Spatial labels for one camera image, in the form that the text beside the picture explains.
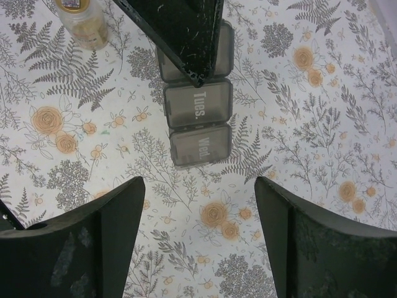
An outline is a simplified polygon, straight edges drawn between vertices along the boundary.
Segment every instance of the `gray plastic lid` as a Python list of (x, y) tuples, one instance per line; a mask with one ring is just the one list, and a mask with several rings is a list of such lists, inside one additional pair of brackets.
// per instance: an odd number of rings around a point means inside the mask
[(201, 88), (185, 83), (164, 89), (164, 110), (171, 129), (226, 122), (232, 109), (233, 85), (228, 79), (213, 80)]
[[(186, 77), (176, 68), (164, 53), (156, 48), (161, 79), (165, 83), (185, 81)], [(219, 36), (218, 53), (214, 77), (228, 76), (234, 63), (234, 30), (230, 23), (223, 20)]]
[(185, 132), (169, 137), (171, 158), (177, 168), (215, 163), (231, 153), (231, 128), (227, 124)]

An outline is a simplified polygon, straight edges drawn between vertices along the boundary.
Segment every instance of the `yellow cap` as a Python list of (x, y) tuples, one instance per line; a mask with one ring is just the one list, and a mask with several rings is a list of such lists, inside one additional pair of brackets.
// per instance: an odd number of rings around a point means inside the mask
[(85, 11), (88, 8), (90, 0), (80, 0), (80, 7), (79, 8), (76, 8), (76, 7), (64, 7), (62, 5), (62, 0), (55, 0), (55, 2), (56, 2), (56, 5), (60, 9), (62, 9), (63, 11), (68, 12), (70, 14), (79, 14), (79, 13)]

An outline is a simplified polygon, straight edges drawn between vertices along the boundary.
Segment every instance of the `table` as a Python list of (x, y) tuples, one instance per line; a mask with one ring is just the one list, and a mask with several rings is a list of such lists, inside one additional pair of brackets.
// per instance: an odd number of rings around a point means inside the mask
[(51, 0), (1, 1), (0, 198), (31, 225), (145, 177), (125, 297), (276, 297), (256, 176), (397, 230), (397, 64), (366, 1), (307, 2), (225, 0), (236, 157), (176, 171), (154, 45), (116, 5), (91, 53)]

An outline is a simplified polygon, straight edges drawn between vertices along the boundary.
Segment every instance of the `glass jar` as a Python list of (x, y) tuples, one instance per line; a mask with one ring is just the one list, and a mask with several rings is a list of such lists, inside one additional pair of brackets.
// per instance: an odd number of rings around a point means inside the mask
[(97, 0), (79, 0), (79, 7), (55, 0), (58, 16), (66, 30), (81, 48), (100, 50), (107, 45), (108, 32), (102, 8)]

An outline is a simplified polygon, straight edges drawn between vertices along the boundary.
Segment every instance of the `tablecloth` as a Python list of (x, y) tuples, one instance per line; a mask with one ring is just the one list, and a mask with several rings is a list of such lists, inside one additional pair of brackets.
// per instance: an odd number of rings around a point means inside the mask
[(225, 0), (233, 151), (184, 171), (170, 159), (154, 44), (100, 3), (110, 42), (88, 52), (51, 0), (0, 2), (0, 199), (24, 225), (144, 177), (125, 297), (147, 298), (277, 297), (257, 176), (397, 230), (397, 64), (365, 0)]

